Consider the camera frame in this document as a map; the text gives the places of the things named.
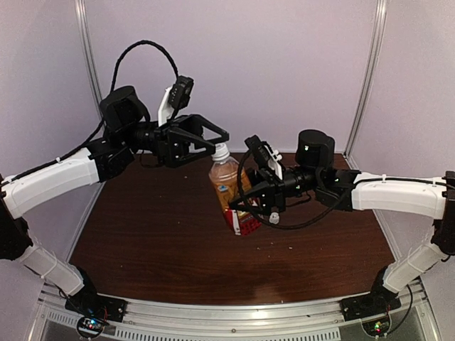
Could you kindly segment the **amber tea bottle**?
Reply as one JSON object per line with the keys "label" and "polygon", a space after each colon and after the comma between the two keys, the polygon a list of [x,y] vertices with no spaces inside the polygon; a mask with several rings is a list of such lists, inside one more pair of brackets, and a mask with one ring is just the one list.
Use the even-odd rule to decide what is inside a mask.
{"label": "amber tea bottle", "polygon": [[238,195],[239,165],[239,162],[230,155],[221,162],[213,161],[208,175],[220,202],[227,226],[236,236],[246,236],[259,229],[261,223],[249,212],[229,208],[229,202]]}

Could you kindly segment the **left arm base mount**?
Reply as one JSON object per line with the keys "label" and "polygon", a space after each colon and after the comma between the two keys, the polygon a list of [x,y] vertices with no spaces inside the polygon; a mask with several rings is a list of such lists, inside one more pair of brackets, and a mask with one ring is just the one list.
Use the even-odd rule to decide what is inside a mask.
{"label": "left arm base mount", "polygon": [[59,290],[61,298],[65,299],[65,309],[78,313],[76,331],[84,340],[99,337],[109,326],[109,321],[122,322],[126,312],[127,302],[120,298],[96,295],[95,302],[75,298]]}

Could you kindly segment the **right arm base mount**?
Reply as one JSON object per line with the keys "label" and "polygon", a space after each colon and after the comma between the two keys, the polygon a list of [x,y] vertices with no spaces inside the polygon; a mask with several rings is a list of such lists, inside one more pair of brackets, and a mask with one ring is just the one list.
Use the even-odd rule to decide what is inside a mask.
{"label": "right arm base mount", "polygon": [[360,296],[341,300],[341,310],[346,322],[360,320],[369,337],[386,337],[392,331],[390,312],[401,307],[397,293],[385,289],[372,290]]}

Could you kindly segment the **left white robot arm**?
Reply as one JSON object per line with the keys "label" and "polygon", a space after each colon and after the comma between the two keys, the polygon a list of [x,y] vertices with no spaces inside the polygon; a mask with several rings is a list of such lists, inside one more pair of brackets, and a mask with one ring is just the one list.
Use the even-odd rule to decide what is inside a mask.
{"label": "left white robot arm", "polygon": [[54,283],[86,315],[102,309],[90,279],[75,266],[32,241],[24,214],[72,190],[111,180],[149,151],[159,166],[177,168],[211,156],[229,134],[199,114],[177,115],[188,105],[191,86],[175,84],[165,91],[158,119],[152,121],[131,85],[113,90],[100,102],[103,137],[43,166],[1,181],[1,259],[18,261]]}

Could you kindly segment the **white tea bottle cap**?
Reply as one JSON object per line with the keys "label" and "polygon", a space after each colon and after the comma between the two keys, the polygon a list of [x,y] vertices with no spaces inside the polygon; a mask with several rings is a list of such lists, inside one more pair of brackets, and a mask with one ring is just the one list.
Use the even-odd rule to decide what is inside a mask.
{"label": "white tea bottle cap", "polygon": [[230,151],[226,143],[219,143],[215,145],[215,153],[212,155],[214,162],[221,162],[230,156]]}

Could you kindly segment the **white flip bottle cap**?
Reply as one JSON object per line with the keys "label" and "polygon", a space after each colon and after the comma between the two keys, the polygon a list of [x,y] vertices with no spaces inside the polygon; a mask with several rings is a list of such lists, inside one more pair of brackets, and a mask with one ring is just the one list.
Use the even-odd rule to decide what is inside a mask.
{"label": "white flip bottle cap", "polygon": [[272,225],[279,224],[280,216],[278,212],[272,212],[269,216],[269,223]]}

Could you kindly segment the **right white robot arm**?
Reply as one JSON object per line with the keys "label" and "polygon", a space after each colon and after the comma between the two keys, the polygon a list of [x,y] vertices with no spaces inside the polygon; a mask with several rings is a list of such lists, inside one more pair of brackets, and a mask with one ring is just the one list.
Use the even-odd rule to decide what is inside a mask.
{"label": "right white robot arm", "polygon": [[389,210],[432,218],[433,234],[378,273],[372,293],[364,300],[369,313],[380,313],[407,284],[454,255],[454,172],[444,177],[403,178],[335,169],[334,139],[314,129],[299,133],[293,168],[285,168],[279,152],[258,136],[249,137],[245,144],[247,152],[241,161],[253,157],[257,170],[249,174],[252,187],[248,190],[242,186],[242,176],[237,176],[238,194],[229,206],[251,213],[262,224],[273,212],[285,211],[287,199],[308,191],[326,210],[284,229],[309,227],[334,210]]}

